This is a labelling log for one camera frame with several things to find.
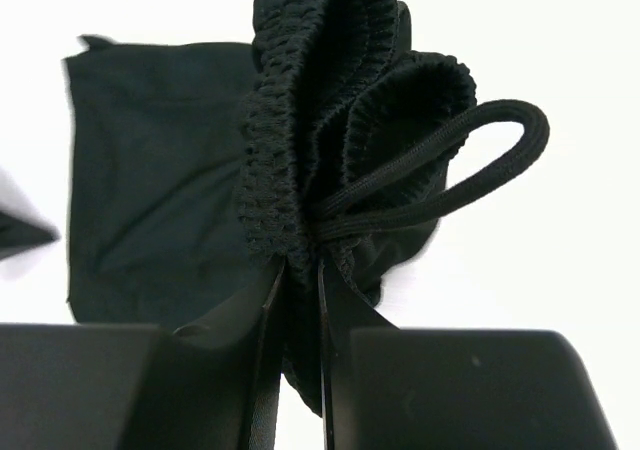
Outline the black shorts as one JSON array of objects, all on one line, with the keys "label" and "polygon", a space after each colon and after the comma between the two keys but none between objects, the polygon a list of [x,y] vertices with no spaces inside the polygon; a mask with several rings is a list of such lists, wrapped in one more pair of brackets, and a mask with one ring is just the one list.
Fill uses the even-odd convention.
[{"label": "black shorts", "polygon": [[383,275],[526,171],[549,124],[413,50],[399,0],[254,0],[253,28],[251,44],[89,36],[67,59],[68,303],[79,323],[174,330],[280,257],[283,372],[319,412],[321,256],[378,304]]}]

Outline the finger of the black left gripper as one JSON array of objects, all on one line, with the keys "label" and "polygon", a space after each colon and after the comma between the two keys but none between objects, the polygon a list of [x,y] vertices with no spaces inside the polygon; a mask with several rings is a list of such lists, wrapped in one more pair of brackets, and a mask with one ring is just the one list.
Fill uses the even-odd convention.
[{"label": "finger of the black left gripper", "polygon": [[1,211],[1,259],[5,260],[25,251],[55,242],[57,233]]}]

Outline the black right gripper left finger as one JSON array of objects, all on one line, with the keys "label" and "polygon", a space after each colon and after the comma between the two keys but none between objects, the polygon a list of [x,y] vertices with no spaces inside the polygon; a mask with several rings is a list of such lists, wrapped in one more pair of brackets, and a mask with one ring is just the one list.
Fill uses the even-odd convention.
[{"label": "black right gripper left finger", "polygon": [[270,449],[283,261],[197,320],[5,324],[5,449]]}]

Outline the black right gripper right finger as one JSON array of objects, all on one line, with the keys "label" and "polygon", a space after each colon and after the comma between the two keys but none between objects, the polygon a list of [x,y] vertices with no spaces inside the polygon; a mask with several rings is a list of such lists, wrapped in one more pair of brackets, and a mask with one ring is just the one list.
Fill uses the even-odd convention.
[{"label": "black right gripper right finger", "polygon": [[399,329],[317,270],[329,449],[591,449],[616,442],[559,333]]}]

